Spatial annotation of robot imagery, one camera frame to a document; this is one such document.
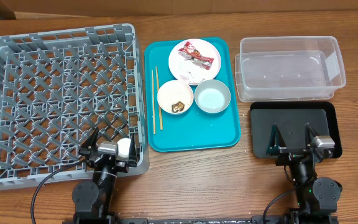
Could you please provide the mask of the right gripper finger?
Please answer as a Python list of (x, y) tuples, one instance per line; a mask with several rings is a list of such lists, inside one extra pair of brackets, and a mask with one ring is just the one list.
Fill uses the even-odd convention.
[(280, 130), (276, 124), (272, 126), (269, 144), (266, 150), (266, 155), (279, 156), (287, 149), (287, 145), (283, 140)]
[(319, 134), (314, 130), (310, 123), (305, 124), (305, 143), (306, 148), (311, 147), (312, 140)]

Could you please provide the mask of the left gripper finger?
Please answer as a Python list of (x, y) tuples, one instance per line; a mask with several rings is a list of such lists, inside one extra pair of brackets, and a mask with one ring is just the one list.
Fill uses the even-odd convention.
[(138, 157), (137, 157), (137, 148), (135, 146), (135, 134), (133, 134), (131, 137), (128, 158), (129, 158), (128, 166), (129, 167), (137, 167)]
[(80, 149), (87, 151), (96, 151), (97, 150), (97, 140), (98, 140), (99, 128), (95, 128), (90, 137), (80, 146)]

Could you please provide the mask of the brown food scrap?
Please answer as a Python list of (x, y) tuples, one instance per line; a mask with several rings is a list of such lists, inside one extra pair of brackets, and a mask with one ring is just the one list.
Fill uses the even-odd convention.
[(181, 101), (178, 101), (175, 104), (172, 104), (172, 113), (179, 113), (182, 112), (185, 108), (185, 104)]

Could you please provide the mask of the pink bowl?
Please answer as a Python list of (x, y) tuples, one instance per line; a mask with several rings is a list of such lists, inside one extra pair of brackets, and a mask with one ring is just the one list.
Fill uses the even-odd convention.
[[(194, 94), (188, 84), (179, 80), (171, 80), (160, 87), (158, 98), (162, 110), (172, 115), (179, 115), (190, 109), (194, 101)], [(172, 113), (172, 104), (178, 101), (184, 103), (185, 108), (182, 112)]]

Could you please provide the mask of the grey bowl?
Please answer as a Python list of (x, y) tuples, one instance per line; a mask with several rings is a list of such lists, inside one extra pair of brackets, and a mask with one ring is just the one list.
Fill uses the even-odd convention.
[(229, 88), (219, 80), (201, 82), (195, 89), (194, 97), (196, 105), (209, 114), (224, 111), (231, 102)]

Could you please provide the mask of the large pink plate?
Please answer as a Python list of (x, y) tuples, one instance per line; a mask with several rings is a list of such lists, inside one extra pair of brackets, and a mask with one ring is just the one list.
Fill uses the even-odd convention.
[[(195, 59), (184, 56), (182, 48), (190, 47), (197, 50), (201, 56), (213, 58), (211, 65), (203, 65)], [(221, 69), (221, 56), (217, 48), (203, 39), (187, 39), (174, 46), (168, 57), (168, 67), (172, 75), (188, 85), (199, 85), (206, 80), (215, 79)]]

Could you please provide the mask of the red snack wrapper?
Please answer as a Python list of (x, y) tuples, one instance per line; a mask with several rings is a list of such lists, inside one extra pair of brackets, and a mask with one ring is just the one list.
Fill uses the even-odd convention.
[(202, 56), (189, 41), (182, 48), (178, 49), (178, 53), (193, 63), (202, 65), (206, 70), (209, 70), (214, 62), (214, 58)]

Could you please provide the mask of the white napkin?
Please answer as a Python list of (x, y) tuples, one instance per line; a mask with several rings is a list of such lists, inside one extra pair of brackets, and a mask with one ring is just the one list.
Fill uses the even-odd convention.
[(204, 78), (204, 68), (191, 60), (185, 60), (179, 65), (177, 77), (188, 84), (197, 84)]

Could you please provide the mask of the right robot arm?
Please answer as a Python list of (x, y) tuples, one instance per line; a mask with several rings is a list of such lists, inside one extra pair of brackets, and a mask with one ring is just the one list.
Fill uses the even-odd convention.
[(269, 208), (281, 198), (295, 193), (296, 208), (290, 208), (277, 223), (337, 223), (332, 216), (337, 211), (342, 185), (328, 177), (318, 177), (317, 163), (333, 156), (335, 142), (331, 136), (318, 134), (310, 124), (305, 124), (305, 146), (301, 149), (289, 149), (276, 124), (272, 126), (266, 154), (275, 156), (276, 166), (282, 166), (293, 188), (274, 198), (265, 208), (262, 221), (268, 223)]

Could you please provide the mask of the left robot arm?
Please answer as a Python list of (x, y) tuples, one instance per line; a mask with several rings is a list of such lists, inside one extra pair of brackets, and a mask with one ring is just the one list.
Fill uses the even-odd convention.
[(93, 176), (73, 189), (74, 224), (119, 223), (116, 214), (109, 211), (117, 174), (127, 173), (139, 162), (134, 135), (118, 142), (98, 144), (98, 133), (96, 128), (80, 146), (79, 153), (85, 156), (85, 164), (93, 169)]

